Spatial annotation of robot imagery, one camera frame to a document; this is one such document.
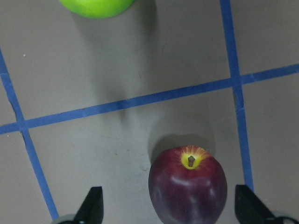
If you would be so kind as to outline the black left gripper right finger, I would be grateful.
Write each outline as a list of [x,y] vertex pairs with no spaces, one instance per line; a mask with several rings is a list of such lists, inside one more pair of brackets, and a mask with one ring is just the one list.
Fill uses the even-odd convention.
[[247,185],[235,186],[235,216],[240,224],[274,224],[276,217]]

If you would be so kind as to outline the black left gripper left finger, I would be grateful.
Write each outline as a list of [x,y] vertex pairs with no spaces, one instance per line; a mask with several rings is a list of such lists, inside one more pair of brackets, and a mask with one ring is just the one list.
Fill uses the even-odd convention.
[[102,187],[91,187],[77,211],[74,224],[101,224],[103,221]]

